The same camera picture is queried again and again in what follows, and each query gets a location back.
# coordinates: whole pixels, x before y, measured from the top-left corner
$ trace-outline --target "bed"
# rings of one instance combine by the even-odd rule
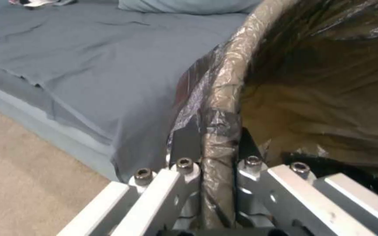
[[[160,168],[177,82],[245,18],[0,7],[0,112],[109,179]]]

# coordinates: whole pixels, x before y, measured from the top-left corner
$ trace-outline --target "plastic-wrapped hose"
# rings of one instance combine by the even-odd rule
[[[248,65],[265,33],[298,0],[264,0],[217,56],[212,85],[201,107],[203,157],[201,224],[204,228],[235,226],[234,173],[241,136],[240,92]]]

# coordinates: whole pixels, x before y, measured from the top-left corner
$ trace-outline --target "metal bar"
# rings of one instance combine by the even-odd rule
[[[378,195],[342,173],[318,179],[313,185],[378,235]]]
[[[160,230],[172,229],[188,197],[185,188],[180,173],[161,170],[112,236],[151,236]]]
[[[268,169],[250,183],[279,227],[301,223],[315,235],[374,235],[287,166]]]
[[[58,236],[107,235],[137,200],[134,187],[110,182]]]

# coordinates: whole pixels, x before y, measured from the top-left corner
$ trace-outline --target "metal hole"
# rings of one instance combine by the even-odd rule
[[[174,205],[177,206],[177,204],[179,204],[179,195],[174,198]]]
[[[276,203],[278,201],[278,196],[275,194],[274,191],[270,192],[269,197],[270,197],[271,201],[274,202],[274,203]]]

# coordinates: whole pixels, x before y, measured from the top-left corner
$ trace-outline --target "pillow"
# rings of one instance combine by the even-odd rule
[[[262,0],[119,0],[119,9],[194,15],[250,13]]]

